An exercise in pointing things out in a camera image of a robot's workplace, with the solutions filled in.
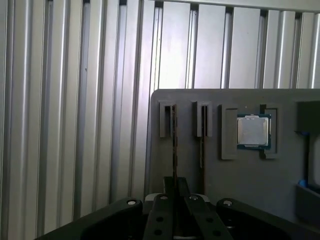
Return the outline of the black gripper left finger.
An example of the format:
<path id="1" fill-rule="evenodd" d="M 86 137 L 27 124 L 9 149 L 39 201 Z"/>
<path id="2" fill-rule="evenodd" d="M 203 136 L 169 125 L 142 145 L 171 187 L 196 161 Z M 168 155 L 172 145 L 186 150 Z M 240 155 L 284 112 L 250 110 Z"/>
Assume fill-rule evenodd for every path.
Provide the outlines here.
<path id="1" fill-rule="evenodd" d="M 174 185 L 163 179 L 163 193 L 152 201 L 126 197 L 52 230 L 41 240 L 171 240 Z"/>

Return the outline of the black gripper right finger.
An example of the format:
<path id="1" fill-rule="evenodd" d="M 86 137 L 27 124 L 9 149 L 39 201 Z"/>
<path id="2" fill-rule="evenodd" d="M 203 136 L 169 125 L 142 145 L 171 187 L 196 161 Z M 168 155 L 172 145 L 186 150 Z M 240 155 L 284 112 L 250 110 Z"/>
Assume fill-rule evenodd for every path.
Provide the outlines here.
<path id="1" fill-rule="evenodd" d="M 191 194 L 184 177 L 177 188 L 204 240 L 318 240 L 320 233 L 232 198 L 214 209 L 201 196 Z"/>

